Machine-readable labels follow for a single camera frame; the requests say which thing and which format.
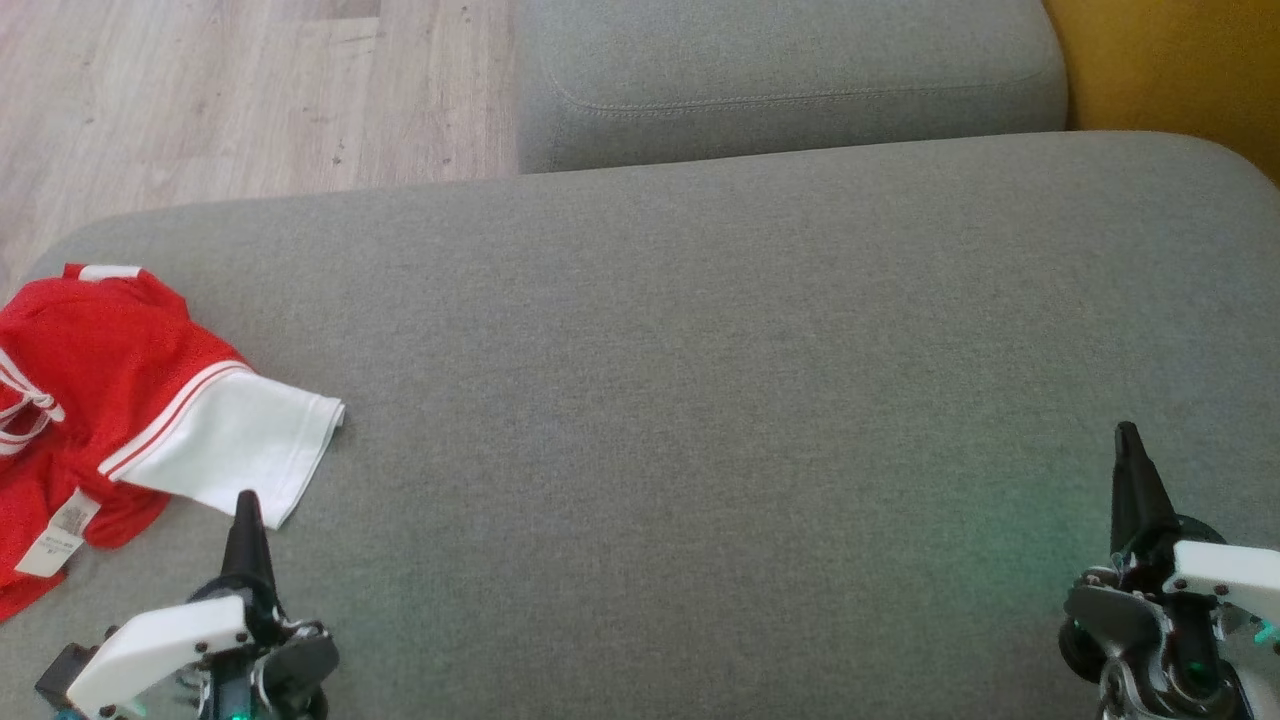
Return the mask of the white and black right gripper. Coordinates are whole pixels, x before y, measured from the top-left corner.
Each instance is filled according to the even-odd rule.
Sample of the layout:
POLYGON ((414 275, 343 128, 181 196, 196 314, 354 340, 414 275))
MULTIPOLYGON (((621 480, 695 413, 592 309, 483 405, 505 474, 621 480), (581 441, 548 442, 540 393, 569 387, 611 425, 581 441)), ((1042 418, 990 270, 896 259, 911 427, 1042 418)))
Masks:
POLYGON ((1277 689, 1225 642, 1277 644, 1277 552, 1178 516, 1138 427, 1115 428, 1108 566, 1064 602, 1060 652, 1097 687, 1097 719, 1275 719, 1277 689))

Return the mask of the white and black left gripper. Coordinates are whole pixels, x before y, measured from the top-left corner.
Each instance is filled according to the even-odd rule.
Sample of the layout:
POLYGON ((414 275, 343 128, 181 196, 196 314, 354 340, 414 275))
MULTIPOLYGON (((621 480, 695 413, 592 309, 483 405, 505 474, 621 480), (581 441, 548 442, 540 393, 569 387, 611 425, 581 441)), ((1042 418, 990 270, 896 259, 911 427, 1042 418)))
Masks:
POLYGON ((238 493, 227 534, 223 594, 142 612, 74 671, 69 706, 86 717, 142 717, 141 696, 183 676, 198 719, 325 719, 324 683, 339 651, 319 621, 293 623, 280 601, 259 496, 238 493))

